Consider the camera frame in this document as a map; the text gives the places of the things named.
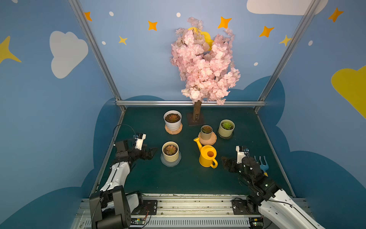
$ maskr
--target soil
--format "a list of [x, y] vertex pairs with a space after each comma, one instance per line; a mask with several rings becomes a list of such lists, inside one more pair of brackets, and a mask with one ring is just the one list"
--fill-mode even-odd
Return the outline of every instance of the soil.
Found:
[[204, 133], [204, 134], [209, 134], [209, 133], [211, 133], [211, 132], [212, 132], [212, 128], [210, 127], [210, 130], [209, 130], [209, 132], [208, 132], [208, 133], [205, 133], [205, 132], [203, 131], [203, 128], [201, 128], [201, 131], [202, 131], [202, 133]]
[[[222, 127], [222, 128], [224, 128], [224, 127], [223, 127], [223, 123], [221, 123], [221, 127]], [[224, 128], [224, 129], [225, 129], [225, 128]], [[234, 127], [233, 127], [233, 126], [231, 126], [231, 128], [230, 128], [230, 129], [228, 129], [228, 130], [232, 130], [232, 129], [234, 129]], [[225, 130], [227, 130], [227, 129], [225, 129]]]
[[176, 154], [176, 153], [178, 152], [177, 147], [175, 147], [175, 152], [174, 152], [174, 154], [169, 154], [169, 153], [167, 152], [167, 147], [168, 147], [168, 146], [170, 146], [170, 145], [167, 145], [166, 147], [164, 147], [164, 153], [165, 153], [166, 155], [172, 156], [172, 155], [174, 155], [174, 154]]
[[175, 121], [175, 122], [178, 122], [178, 121], [180, 120], [180, 116], [179, 116], [179, 114], [170, 113], [170, 114], [168, 114], [168, 115], [165, 117], [165, 121], [167, 121], [167, 122], [169, 122], [169, 123], [175, 123], [175, 122], [170, 121], [170, 119], [169, 119], [169, 117], [170, 117], [170, 116], [172, 116], [172, 115], [176, 115], [176, 116], [178, 117], [178, 120], [177, 120], [177, 121]]

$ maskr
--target cream flower pot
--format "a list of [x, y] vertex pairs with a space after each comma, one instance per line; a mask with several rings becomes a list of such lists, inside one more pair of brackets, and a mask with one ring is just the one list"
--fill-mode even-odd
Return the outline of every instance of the cream flower pot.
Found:
[[[174, 155], [166, 155], [164, 153], [164, 148], [167, 146], [167, 145], [174, 145], [175, 147], [177, 147], [178, 151], [174, 154]], [[161, 148], [161, 150], [163, 151], [163, 156], [164, 156], [164, 159], [168, 162], [174, 162], [178, 159], [179, 157], [179, 146], [177, 143], [175, 143], [174, 141], [168, 141], [166, 142], [163, 147]]]
[[[165, 120], [165, 117], [168, 115], [168, 114], [178, 114], [180, 116], [180, 120], [178, 122], [174, 122], [174, 123], [170, 123], [170, 122], [167, 122]], [[179, 112], [179, 111], [168, 111], [164, 114], [164, 122], [165, 122], [165, 125], [167, 126], [167, 128], [170, 130], [170, 131], [176, 131], [180, 128], [180, 123], [182, 122], [182, 114]]]
[[[226, 130], [226, 129], [224, 129], [222, 126], [221, 126], [221, 123], [223, 123], [223, 122], [229, 122], [232, 126], [233, 126], [233, 128], [231, 129], [231, 130]], [[233, 130], [235, 129], [235, 124], [234, 124], [234, 122], [233, 121], [231, 121], [231, 120], [228, 120], [228, 119], [224, 119], [224, 120], [222, 120], [221, 122], [220, 122], [220, 125], [219, 125], [219, 129], [218, 129], [218, 133], [219, 133], [219, 135], [220, 136], [222, 136], [222, 137], [230, 137], [230, 135], [232, 134], [232, 132], [233, 132]]]

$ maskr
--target aluminum frame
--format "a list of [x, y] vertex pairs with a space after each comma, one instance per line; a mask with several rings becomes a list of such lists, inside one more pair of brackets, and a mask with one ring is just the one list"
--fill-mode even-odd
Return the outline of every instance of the aluminum frame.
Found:
[[[193, 106], [192, 101], [158, 101], [158, 100], [117, 100], [118, 106]], [[266, 103], [264, 101], [226, 101], [224, 105], [226, 107], [262, 107]], [[219, 106], [215, 101], [204, 101], [202, 106]]]
[[[249, 217], [260, 218], [261, 215], [234, 215], [231, 200], [238, 197], [246, 199], [245, 195], [217, 195], [217, 194], [151, 194], [143, 193], [145, 200], [157, 200], [157, 214], [151, 217], [151, 225], [146, 228], [245, 228], [245, 221]], [[292, 198], [292, 200], [312, 218], [313, 214], [305, 198]], [[207, 223], [211, 220], [223, 220], [221, 223]], [[74, 218], [71, 229], [90, 229], [91, 215], [89, 199], [83, 199]]]
[[116, 98], [116, 100], [121, 100], [121, 96], [118, 92], [117, 86], [113, 80], [113, 77], [111, 75], [111, 72], [108, 69], [107, 63], [105, 62], [105, 59], [102, 55], [102, 52], [100, 51], [100, 48], [98, 46], [98, 43], [95, 39], [95, 36], [93, 34], [92, 29], [90, 28], [89, 23], [86, 20], [83, 8], [79, 2], [79, 0], [69, 0], [69, 3], [71, 5], [71, 8], [74, 11], [74, 14], [76, 16], [76, 18], [79, 21], [79, 24], [86, 36], [86, 39], [89, 42], [89, 45], [91, 47], [91, 49], [93, 50], [93, 53], [99, 63], [99, 66], [105, 76], [105, 79], [108, 82], [109, 87], [111, 88], [111, 91], [114, 95], [114, 97]]
[[281, 164], [281, 162], [280, 162], [280, 159], [278, 158], [278, 156], [277, 156], [277, 154], [276, 154], [276, 151], [275, 151], [275, 149], [274, 149], [274, 147], [273, 147], [273, 145], [272, 145], [272, 143], [271, 143], [271, 140], [270, 140], [270, 139], [269, 139], [269, 137], [268, 137], [268, 134], [267, 134], [267, 132], [266, 132], [266, 129], [264, 128], [263, 123], [262, 123], [262, 121], [261, 121], [261, 118], [259, 117], [259, 115], [258, 115], [258, 114], [257, 114], [257, 118], [258, 118], [259, 123], [260, 123], [260, 125], [261, 125], [261, 128], [262, 128], [262, 130], [263, 130], [263, 133], [264, 133], [264, 135], [266, 136], [266, 139], [267, 139], [268, 144], [269, 144], [269, 146], [270, 146], [270, 148], [271, 148], [271, 150], [272, 150], [272, 153], [273, 153], [273, 155], [274, 155], [274, 157], [275, 157], [275, 159], [276, 159], [276, 161], [277, 161], [277, 164], [278, 164], [278, 166], [280, 167], [280, 170], [281, 170], [281, 172], [282, 172], [282, 175], [283, 175], [283, 177], [285, 178], [285, 180], [286, 180], [286, 183], [287, 183], [288, 187], [290, 188], [291, 195], [292, 195], [293, 197], [296, 197], [296, 195], [295, 195], [295, 193], [294, 193], [294, 190], [292, 189], [292, 186], [291, 186], [291, 184], [290, 184], [290, 181], [288, 180], [288, 177], [287, 177], [287, 175], [286, 175], [286, 172], [285, 172], [285, 170], [284, 170], [284, 169], [283, 169], [283, 167], [282, 167], [282, 164]]
[[91, 194], [95, 193], [97, 191], [99, 185], [100, 185], [100, 181], [102, 179], [102, 176], [103, 176], [105, 167], [107, 166], [109, 156], [111, 155], [111, 152], [112, 152], [112, 149], [113, 149], [114, 141], [115, 141], [115, 139], [116, 139], [116, 137], [118, 135], [119, 129], [121, 128], [121, 125], [120, 124], [122, 124], [123, 117], [124, 117], [124, 114], [125, 114], [125, 109], [123, 107], [121, 107], [121, 110], [122, 110], [122, 112], [121, 112], [121, 116], [119, 117], [119, 120], [118, 120], [118, 123], [117, 123], [117, 128], [116, 128], [115, 132], [113, 133], [113, 136], [112, 136], [111, 142], [109, 144], [107, 153], [105, 154], [105, 157], [103, 159], [103, 163], [102, 163], [102, 165], [101, 165], [101, 167], [99, 169], [97, 178], [95, 179], [93, 188], [91, 189], [91, 192], [90, 192], [89, 196]]
[[[309, 7], [307, 8], [304, 17], [301, 19], [298, 27], [295, 30], [295, 33], [292, 36], [292, 39], [290, 43], [287, 45], [287, 48], [285, 49], [284, 53], [282, 54], [282, 57], [280, 61], [278, 62], [276, 68], [274, 69], [274, 72], [272, 73], [271, 77], [269, 78], [266, 86], [264, 87], [260, 97], [258, 98], [258, 101], [264, 101], [269, 92], [271, 91], [273, 85], [275, 84], [276, 80], [280, 76], [282, 70], [285, 68], [286, 63], [290, 59], [292, 53], [294, 52], [297, 44], [299, 43], [302, 35], [305, 33], [306, 29], [310, 25], [310, 22], [315, 16], [315, 10], [318, 7], [321, 0], [312, 0]], [[254, 111], [258, 113], [260, 107], [256, 106], [254, 108]]]

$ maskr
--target watering can handle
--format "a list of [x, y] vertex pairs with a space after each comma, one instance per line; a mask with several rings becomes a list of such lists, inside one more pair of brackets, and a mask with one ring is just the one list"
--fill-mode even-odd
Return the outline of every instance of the watering can handle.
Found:
[[216, 159], [212, 159], [212, 161], [215, 162], [215, 165], [211, 164], [211, 167], [213, 167], [215, 169], [217, 167], [217, 165], [218, 165], [217, 164], [217, 161], [216, 161]]

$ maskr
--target succulent plant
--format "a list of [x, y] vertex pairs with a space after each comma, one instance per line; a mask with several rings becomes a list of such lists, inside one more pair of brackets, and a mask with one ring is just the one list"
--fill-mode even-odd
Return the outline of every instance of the succulent plant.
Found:
[[223, 122], [221, 123], [221, 126], [225, 129], [225, 130], [231, 130], [232, 129], [232, 125], [229, 122]]
[[169, 120], [172, 121], [172, 122], [177, 122], [178, 121], [178, 115], [169, 116]]
[[204, 126], [204, 127], [202, 127], [201, 130], [202, 130], [202, 133], [204, 133], [204, 134], [209, 134], [212, 132], [212, 128], [210, 126]]
[[174, 145], [168, 145], [165, 149], [168, 155], [173, 155], [177, 150], [177, 148]]

